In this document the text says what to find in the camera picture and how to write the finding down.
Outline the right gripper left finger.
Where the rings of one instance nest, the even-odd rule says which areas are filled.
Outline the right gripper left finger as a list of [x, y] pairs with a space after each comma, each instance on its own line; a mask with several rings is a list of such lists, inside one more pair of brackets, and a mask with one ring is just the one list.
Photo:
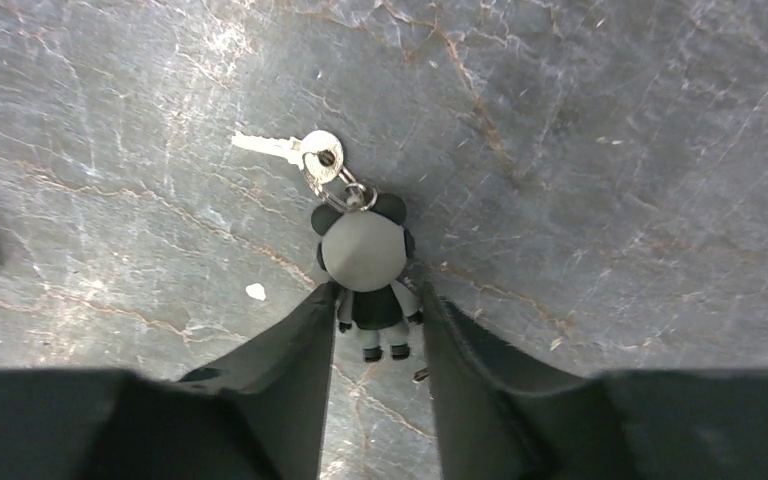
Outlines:
[[176, 381], [0, 369], [0, 479], [313, 479], [338, 289]]

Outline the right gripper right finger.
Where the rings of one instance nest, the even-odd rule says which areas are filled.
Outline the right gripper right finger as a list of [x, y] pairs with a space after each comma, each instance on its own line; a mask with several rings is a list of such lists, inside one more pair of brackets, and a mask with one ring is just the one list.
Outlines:
[[768, 479], [768, 368], [581, 377], [421, 291], [446, 479]]

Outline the panda keychain with key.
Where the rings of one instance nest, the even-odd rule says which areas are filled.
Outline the panda keychain with key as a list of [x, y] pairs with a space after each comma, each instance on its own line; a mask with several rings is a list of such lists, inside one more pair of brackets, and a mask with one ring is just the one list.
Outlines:
[[423, 311], [401, 280], [415, 253], [404, 200], [359, 180], [345, 165], [341, 141], [324, 130], [301, 139], [237, 132], [232, 143], [296, 166], [320, 198], [310, 223], [319, 268], [337, 286], [339, 332], [355, 332], [367, 363], [380, 361], [385, 349], [394, 360], [409, 358], [409, 326], [422, 323]]

